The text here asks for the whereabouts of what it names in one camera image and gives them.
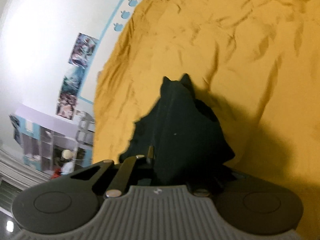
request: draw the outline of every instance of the light blue wall trim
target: light blue wall trim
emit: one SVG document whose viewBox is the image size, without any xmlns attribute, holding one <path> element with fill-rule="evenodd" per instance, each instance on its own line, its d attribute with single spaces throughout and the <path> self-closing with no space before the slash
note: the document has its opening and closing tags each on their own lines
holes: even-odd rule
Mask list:
<svg viewBox="0 0 320 240">
<path fill-rule="evenodd" d="M 88 99 L 85 99 L 85 98 L 83 98 L 83 97 L 78 97 L 78 99 L 81 99 L 81 100 L 83 100 L 84 102 L 87 102 L 87 103 L 93 105 L 93 102 L 91 102 L 91 101 L 88 100 Z"/>
<path fill-rule="evenodd" d="M 87 99 L 85 99 L 85 98 L 83 98 L 83 97 L 80 96 L 80 95 L 81 95 L 81 91 L 82 91 L 84 82 L 85 82 L 85 80 L 86 80 L 86 78 L 87 78 L 89 69 L 90 69 L 90 67 L 91 67 L 91 63 L 92 63 L 92 61 L 93 61 L 93 59 L 94 59 L 94 56 L 96 55 L 96 52 L 97 52 L 97 50 L 98 50 L 98 48 L 99 48 L 99 46 L 100 46 L 101 40 L 102 40 L 104 34 L 106 33 L 108 27 L 109 27 L 110 24 L 112 23 L 112 20 L 113 20 L 113 18 L 115 17 L 115 15 L 116 15 L 117 11 L 119 10 L 119 7 L 120 7 L 120 5 L 123 3 L 123 1 L 124 1 L 124 0 L 120 0 L 120 1 L 119 1 L 118 5 L 117 5 L 116 8 L 114 9 L 113 13 L 111 14 L 111 16 L 110 16 L 110 18 L 109 18 L 106 26 L 104 27 L 104 29 L 103 29 L 103 31 L 102 31 L 102 33 L 101 33 L 101 35 L 100 35 L 100 38 L 99 38 L 97 47 L 95 48 L 94 53 L 93 53 L 93 55 L 92 55 L 92 57 L 91 57 L 91 59 L 90 59 L 90 62 L 89 62 L 88 66 L 87 66 L 87 68 L 86 68 L 86 70 L 85 70 L 84 77 L 83 77 L 83 79 L 82 79 L 81 86 L 80 86 L 79 91 L 78 91 L 78 94 L 77 94 L 77 98 L 78 98 L 78 99 L 81 99 L 81 100 L 83 100 L 83 101 L 85 101 L 85 102 L 87 102 L 87 103 L 89 103 L 89 104 L 92 104 L 92 105 L 93 105 L 93 102 L 91 102 L 91 101 L 89 101 L 89 100 L 87 100 Z"/>
</svg>

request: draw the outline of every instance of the red object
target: red object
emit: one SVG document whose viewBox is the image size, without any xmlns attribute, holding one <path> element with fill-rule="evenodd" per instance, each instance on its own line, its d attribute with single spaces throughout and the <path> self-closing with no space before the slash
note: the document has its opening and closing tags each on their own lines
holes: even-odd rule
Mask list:
<svg viewBox="0 0 320 240">
<path fill-rule="evenodd" d="M 61 168 L 57 168 L 54 170 L 54 173 L 51 176 L 51 179 L 55 179 L 61 176 Z"/>
</svg>

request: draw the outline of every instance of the gray ribbed plate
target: gray ribbed plate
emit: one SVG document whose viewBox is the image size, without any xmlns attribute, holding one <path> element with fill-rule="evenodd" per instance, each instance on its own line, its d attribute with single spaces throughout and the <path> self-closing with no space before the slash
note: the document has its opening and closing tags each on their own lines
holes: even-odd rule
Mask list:
<svg viewBox="0 0 320 240">
<path fill-rule="evenodd" d="M 137 187 L 104 201 L 84 226 L 59 235 L 22 230 L 14 240 L 301 240 L 294 230 L 277 236 L 254 236 L 226 223 L 209 198 L 195 197 L 186 186 Z"/>
</svg>

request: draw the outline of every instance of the anime poster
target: anime poster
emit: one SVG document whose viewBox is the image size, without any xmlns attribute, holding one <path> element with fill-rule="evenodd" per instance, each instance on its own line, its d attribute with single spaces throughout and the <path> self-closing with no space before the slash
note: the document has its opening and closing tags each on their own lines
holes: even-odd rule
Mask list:
<svg viewBox="0 0 320 240">
<path fill-rule="evenodd" d="M 79 33 L 68 61 L 72 66 L 63 78 L 57 104 L 57 115 L 70 120 L 73 118 L 78 91 L 88 64 L 91 61 L 97 42 L 97 39 Z"/>
<path fill-rule="evenodd" d="M 79 33 L 69 58 L 69 63 L 86 68 L 91 60 L 97 42 L 97 39 Z"/>
</svg>

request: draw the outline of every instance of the screw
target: screw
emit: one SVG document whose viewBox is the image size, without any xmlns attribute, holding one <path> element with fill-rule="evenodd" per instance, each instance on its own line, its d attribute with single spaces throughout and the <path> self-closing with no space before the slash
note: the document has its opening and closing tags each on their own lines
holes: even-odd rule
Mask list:
<svg viewBox="0 0 320 240">
<path fill-rule="evenodd" d="M 106 197 L 108 198 L 120 197 L 121 195 L 122 192 L 118 189 L 111 189 L 106 192 Z"/>
</svg>

